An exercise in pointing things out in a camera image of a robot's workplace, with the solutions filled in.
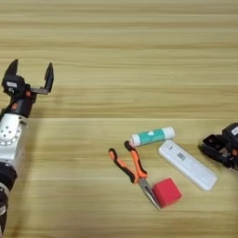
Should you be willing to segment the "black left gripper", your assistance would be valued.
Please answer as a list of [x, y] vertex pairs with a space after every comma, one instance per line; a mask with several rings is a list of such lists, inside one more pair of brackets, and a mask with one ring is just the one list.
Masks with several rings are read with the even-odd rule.
[[[16, 76], [18, 62], [19, 61], [17, 59], [14, 59], [9, 64], [3, 77], [2, 84], [6, 84], [7, 82], [17, 82]], [[0, 118], [2, 118], [6, 113], [16, 114], [25, 118], [30, 116], [33, 104], [36, 102], [37, 95], [47, 95], [51, 92], [54, 82], [54, 69], [52, 63], [49, 63], [46, 69], [45, 81], [45, 88], [29, 88], [25, 89], [23, 94], [20, 96], [11, 96], [9, 104], [0, 112]]]

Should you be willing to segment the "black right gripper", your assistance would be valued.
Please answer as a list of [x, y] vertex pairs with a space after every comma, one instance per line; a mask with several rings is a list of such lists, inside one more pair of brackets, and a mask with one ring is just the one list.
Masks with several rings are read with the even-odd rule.
[[203, 139], [206, 142], [218, 142], [215, 147], [201, 144], [199, 149], [209, 158], [222, 163], [230, 170], [238, 170], [238, 149], [233, 146], [231, 142], [223, 142], [224, 139], [219, 134], [211, 134]]

